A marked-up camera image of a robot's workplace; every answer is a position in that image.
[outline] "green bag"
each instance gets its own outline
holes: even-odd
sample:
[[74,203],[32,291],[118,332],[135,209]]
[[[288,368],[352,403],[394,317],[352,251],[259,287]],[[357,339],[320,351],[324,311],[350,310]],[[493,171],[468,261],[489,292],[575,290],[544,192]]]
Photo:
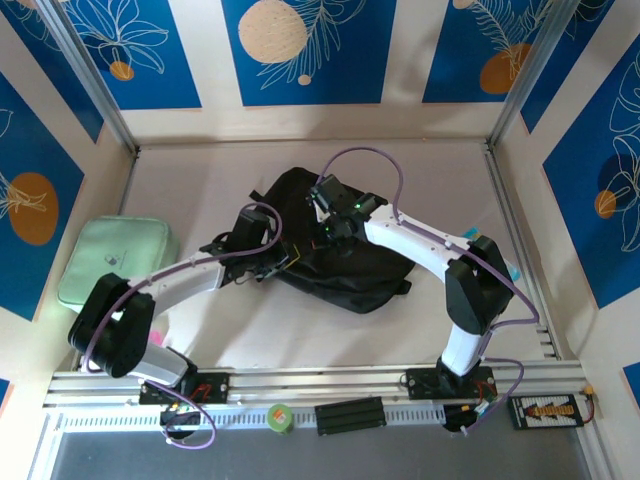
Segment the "green bag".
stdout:
[[154,218],[104,216],[88,222],[78,237],[58,286],[58,301],[76,312],[100,277],[146,276],[175,263],[179,241]]

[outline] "green tape roll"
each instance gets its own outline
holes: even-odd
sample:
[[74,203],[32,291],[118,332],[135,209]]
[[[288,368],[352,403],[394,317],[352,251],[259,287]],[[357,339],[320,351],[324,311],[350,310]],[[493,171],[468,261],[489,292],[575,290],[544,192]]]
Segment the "green tape roll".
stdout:
[[267,413],[267,424],[274,432],[287,434],[293,430],[293,412],[286,405],[277,403]]

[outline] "backpack strap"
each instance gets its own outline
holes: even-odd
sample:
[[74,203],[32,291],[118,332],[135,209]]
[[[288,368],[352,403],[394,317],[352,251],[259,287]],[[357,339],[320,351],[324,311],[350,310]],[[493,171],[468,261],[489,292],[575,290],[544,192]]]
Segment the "backpack strap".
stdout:
[[253,200],[254,202],[261,202],[262,199],[264,198],[264,195],[260,195],[258,192],[256,192],[255,190],[253,190],[250,194],[249,194],[249,198],[251,200]]
[[396,290],[396,295],[406,295],[411,290],[411,282],[409,280],[402,280],[402,283]]

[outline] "pink object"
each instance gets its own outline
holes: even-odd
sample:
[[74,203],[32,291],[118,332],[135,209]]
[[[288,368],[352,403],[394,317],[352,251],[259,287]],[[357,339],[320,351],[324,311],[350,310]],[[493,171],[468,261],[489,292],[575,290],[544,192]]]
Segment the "pink object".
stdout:
[[164,334],[158,330],[152,330],[151,333],[149,333],[149,341],[155,345],[162,346],[162,342],[164,342]]

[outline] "black battery holder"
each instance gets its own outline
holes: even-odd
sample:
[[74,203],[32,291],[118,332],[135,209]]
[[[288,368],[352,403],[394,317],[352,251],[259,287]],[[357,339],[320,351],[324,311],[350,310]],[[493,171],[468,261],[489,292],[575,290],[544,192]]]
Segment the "black battery holder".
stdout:
[[380,397],[318,405],[315,411],[320,436],[384,427],[387,424]]

